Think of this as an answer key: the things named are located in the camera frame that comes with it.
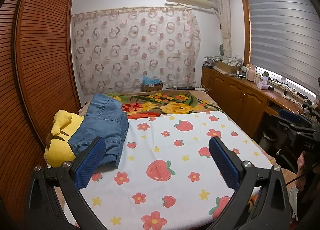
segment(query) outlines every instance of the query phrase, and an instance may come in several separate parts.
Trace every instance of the roller blind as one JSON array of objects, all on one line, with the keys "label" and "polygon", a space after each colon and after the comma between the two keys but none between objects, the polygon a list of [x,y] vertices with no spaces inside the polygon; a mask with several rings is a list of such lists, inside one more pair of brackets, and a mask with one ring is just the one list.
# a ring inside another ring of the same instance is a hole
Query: roller blind
[{"label": "roller blind", "polygon": [[250,63],[319,95],[320,21],[309,0],[248,0]]}]

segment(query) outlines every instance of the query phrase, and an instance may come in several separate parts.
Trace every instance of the denim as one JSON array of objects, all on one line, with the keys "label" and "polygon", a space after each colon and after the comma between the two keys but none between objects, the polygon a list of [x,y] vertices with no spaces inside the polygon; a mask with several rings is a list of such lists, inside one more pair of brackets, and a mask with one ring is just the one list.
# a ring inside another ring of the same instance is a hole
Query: denim
[{"label": "denim", "polygon": [[68,143],[77,156],[95,137],[100,136],[106,142],[106,153],[99,166],[109,162],[118,166],[128,128],[128,117],[122,111],[121,103],[110,96],[95,94],[83,122]]}]

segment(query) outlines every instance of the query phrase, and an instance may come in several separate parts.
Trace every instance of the cardboard box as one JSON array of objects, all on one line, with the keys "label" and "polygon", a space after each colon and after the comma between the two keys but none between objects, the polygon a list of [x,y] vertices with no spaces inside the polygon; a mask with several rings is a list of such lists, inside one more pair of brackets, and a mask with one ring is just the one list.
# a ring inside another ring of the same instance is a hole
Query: cardboard box
[{"label": "cardboard box", "polygon": [[220,68],[221,70],[228,72],[228,73],[233,73],[236,74],[238,70],[240,70],[240,67],[234,67],[230,66],[228,64],[223,63],[222,61],[218,61],[216,64],[217,68]]},{"label": "cardboard box", "polygon": [[153,84],[153,85],[141,85],[141,92],[152,92],[162,90],[161,84]]}]

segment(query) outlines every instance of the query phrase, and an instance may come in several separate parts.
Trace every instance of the yellow plush toy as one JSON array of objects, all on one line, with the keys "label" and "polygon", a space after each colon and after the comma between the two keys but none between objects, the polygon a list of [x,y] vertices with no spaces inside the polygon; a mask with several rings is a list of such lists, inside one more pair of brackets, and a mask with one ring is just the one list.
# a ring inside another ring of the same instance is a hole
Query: yellow plush toy
[{"label": "yellow plush toy", "polygon": [[52,167],[59,167],[64,161],[73,161],[73,154],[68,140],[82,123],[84,116],[59,110],[54,116],[53,127],[47,136],[44,156]]}]

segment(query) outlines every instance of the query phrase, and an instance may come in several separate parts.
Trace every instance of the wooden wardrobe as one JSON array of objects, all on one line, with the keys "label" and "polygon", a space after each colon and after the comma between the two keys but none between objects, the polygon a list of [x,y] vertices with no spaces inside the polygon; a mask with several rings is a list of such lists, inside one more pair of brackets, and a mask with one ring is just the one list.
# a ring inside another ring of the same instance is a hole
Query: wooden wardrobe
[{"label": "wooden wardrobe", "polygon": [[46,166],[54,114],[81,108],[70,51],[71,2],[5,0],[0,7],[0,197],[20,227],[30,174]]}]

